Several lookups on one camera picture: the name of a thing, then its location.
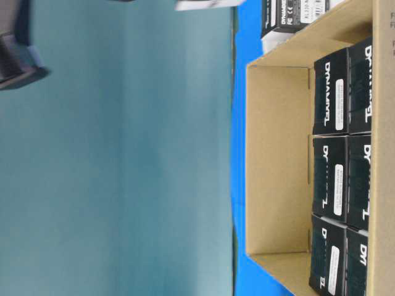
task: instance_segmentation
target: black object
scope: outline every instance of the black object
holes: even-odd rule
[[[346,295],[366,296],[368,234],[347,229]]]
[[[262,37],[271,31],[295,33],[329,8],[329,0],[262,0]]]
[[[309,284],[321,296],[343,296],[346,277],[346,226],[315,215],[312,216],[312,222]]]
[[[372,130],[373,38],[349,48],[350,58],[350,134]]]
[[[347,224],[368,230],[370,214],[370,135],[349,137],[349,203]]]
[[[348,133],[348,49],[314,64],[315,123],[313,134]]]
[[[345,223],[348,136],[315,138],[313,213]]]
[[[16,89],[49,74],[30,42],[30,0],[0,2],[0,89]]]

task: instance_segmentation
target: teal wall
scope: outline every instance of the teal wall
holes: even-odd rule
[[[231,12],[128,6],[121,295],[231,295]]]
[[[230,10],[36,0],[0,92],[0,295],[230,295]]]

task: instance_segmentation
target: open cardboard box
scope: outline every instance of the open cardboard box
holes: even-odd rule
[[[395,295],[395,0],[346,0],[247,68],[246,252],[309,287],[314,62],[373,32],[368,296]]]

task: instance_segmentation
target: dynamite product box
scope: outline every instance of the dynamite product box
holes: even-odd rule
[[[313,134],[348,133],[348,49],[314,63],[315,120]]]
[[[373,38],[349,48],[350,134],[372,130]]]
[[[349,137],[349,203],[347,224],[368,230],[370,214],[370,135]]]
[[[312,216],[309,284],[321,296],[343,296],[346,277],[346,226]]]
[[[368,232],[347,229],[346,295],[366,296]]]
[[[271,33],[295,33],[330,8],[329,0],[262,0],[262,37]]]
[[[340,136],[313,140],[313,212],[343,223],[347,218],[348,139]]]

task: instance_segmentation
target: white sticker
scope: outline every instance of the white sticker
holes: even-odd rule
[[[329,280],[328,280],[328,292],[335,296],[336,294],[336,283],[338,281],[338,268],[339,268],[339,248],[332,246],[331,251],[331,265],[329,269]]]
[[[312,23],[325,13],[325,0],[302,0],[301,23]]]
[[[344,128],[344,80],[336,80],[336,131]]]
[[[333,202],[333,213],[341,216],[343,207],[343,166],[335,165],[335,198]]]
[[[276,0],[272,0],[272,15],[270,16],[270,25],[272,27],[274,27],[276,25],[276,9],[277,9],[277,1]]]

